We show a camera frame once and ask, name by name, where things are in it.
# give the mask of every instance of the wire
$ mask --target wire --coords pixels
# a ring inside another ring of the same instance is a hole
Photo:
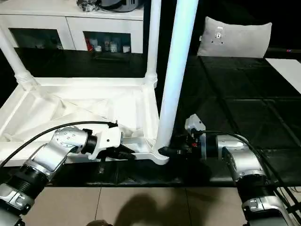
[[[3,166],[5,166],[6,163],[8,163],[9,160],[11,160],[16,154],[18,154],[23,148],[25,148],[26,146],[28,146],[31,142],[35,141],[36,139],[38,139],[39,137],[62,127],[67,127],[67,126],[74,126],[74,125],[81,125],[81,124],[105,124],[108,125],[109,127],[112,126],[117,126],[116,123],[113,122],[106,122],[106,121],[78,121],[78,122],[70,122],[70,123],[66,123],[63,125],[59,125],[59,126],[55,126],[52,127],[50,129],[45,130],[44,132],[39,133],[38,135],[34,136],[33,138],[31,138],[30,140],[28,140],[27,142],[25,142],[24,144],[22,144],[18,149],[16,149],[12,154],[9,155],[9,157],[7,157],[1,164],[0,164],[0,168],[2,168]]]
[[[283,187],[285,189],[285,191],[287,192],[287,194],[291,197],[292,201],[294,202],[294,204],[298,205],[299,202],[296,199],[296,197],[293,195],[293,193],[288,189],[288,187],[285,186],[285,183],[283,182],[283,180],[281,179],[280,175],[278,174],[278,172],[272,167],[272,165],[269,163],[269,161],[267,160],[266,156],[262,153],[259,152],[253,145],[251,145],[245,138],[241,137],[240,135],[234,134],[234,133],[229,133],[229,132],[225,132],[225,131],[220,131],[220,130],[204,130],[204,131],[200,131],[200,134],[215,134],[215,135],[229,135],[232,137],[235,137],[236,139],[240,140],[241,142],[243,142],[244,144],[246,144],[255,154],[257,154],[258,156],[261,157],[261,159],[263,160],[263,162],[265,163],[265,165],[268,166],[268,168],[272,171],[272,173],[274,174],[274,176],[276,177],[276,179],[278,180],[279,184],[281,187]]]
[[[291,189],[293,192],[301,193],[301,191],[298,191],[296,187],[290,187],[290,189]]]

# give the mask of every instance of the black cable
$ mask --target black cable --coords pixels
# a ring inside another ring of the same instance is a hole
[[[253,145],[251,145],[245,138],[242,138],[240,135],[234,134],[234,133],[229,133],[226,131],[219,131],[219,130],[204,130],[204,131],[200,131],[200,134],[215,134],[215,135],[229,135],[232,137],[235,137],[236,139],[240,140],[241,142],[243,142],[244,144],[246,144],[255,154],[257,154],[258,156],[261,157],[261,159],[263,160],[264,164],[268,166],[268,168],[272,171],[272,173],[274,174],[274,176],[276,177],[276,179],[278,180],[279,184],[281,187],[283,187],[285,189],[285,191],[287,192],[287,194],[291,197],[292,201],[294,202],[294,204],[299,205],[298,200],[296,199],[296,197],[293,195],[293,193],[288,189],[288,187],[285,186],[285,183],[283,182],[283,180],[281,179],[280,175],[278,174],[278,172],[272,167],[272,165],[269,163],[269,161],[267,160],[266,156],[262,153],[259,152]]]
[[[280,191],[282,193],[282,195],[279,193],[279,191],[275,188],[274,192],[275,194],[281,199],[281,201],[284,203],[284,205],[286,206],[286,210],[288,211],[288,213],[292,213],[293,216],[295,217],[296,221],[298,222],[298,224],[301,224],[301,217],[298,215],[298,213],[295,211],[292,211],[292,206],[290,205],[289,201],[287,200],[286,196],[284,195],[283,191],[280,188]]]
[[[290,189],[291,189],[293,192],[301,193],[301,191],[298,191],[296,187],[290,187]]]
[[[115,127],[117,126],[116,123],[113,122],[106,122],[106,121],[78,121],[78,122],[70,122],[70,123],[66,123],[63,125],[59,125],[59,126],[55,126],[52,127],[50,129],[45,130],[44,132],[39,133],[38,135],[34,136],[33,138],[31,138],[29,141],[25,142],[23,145],[21,145],[18,149],[16,149],[12,154],[9,155],[9,157],[7,157],[1,164],[0,164],[0,168],[2,168],[3,166],[5,166],[6,163],[8,163],[9,160],[11,160],[12,157],[14,157],[16,154],[18,154],[23,148],[25,148],[26,146],[28,146],[31,142],[33,142],[34,140],[38,139],[39,137],[62,127],[67,127],[67,126],[74,126],[74,125],[81,125],[81,124],[105,124],[108,125],[109,127]]]

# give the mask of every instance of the beige floor tile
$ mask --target beige floor tile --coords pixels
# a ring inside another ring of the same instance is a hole
[[[188,188],[192,226],[241,226],[246,220],[236,188]]]
[[[85,226],[95,219],[100,188],[45,188],[29,213],[28,226]]]
[[[114,226],[189,226],[185,189],[103,188],[96,219]]]

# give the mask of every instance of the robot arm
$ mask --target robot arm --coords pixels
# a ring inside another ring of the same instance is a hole
[[[206,144],[205,125],[192,115],[186,120],[188,136],[177,139],[182,145],[180,150],[163,147],[162,155],[175,158],[206,158],[206,153],[214,151],[216,157],[226,162],[233,181],[236,183],[242,210],[247,226],[293,226],[281,200],[268,184],[263,165],[246,143],[229,135],[216,135],[214,144]]]
[[[283,203],[268,185],[268,178],[254,152],[228,135],[217,136],[216,141],[237,185],[248,225],[293,226]]]
[[[25,225],[25,215],[46,184],[59,172],[69,153],[88,154],[89,159],[112,157],[132,159],[133,151],[121,144],[118,127],[92,135],[89,129],[65,127],[55,131],[6,183],[0,185],[0,226]]]

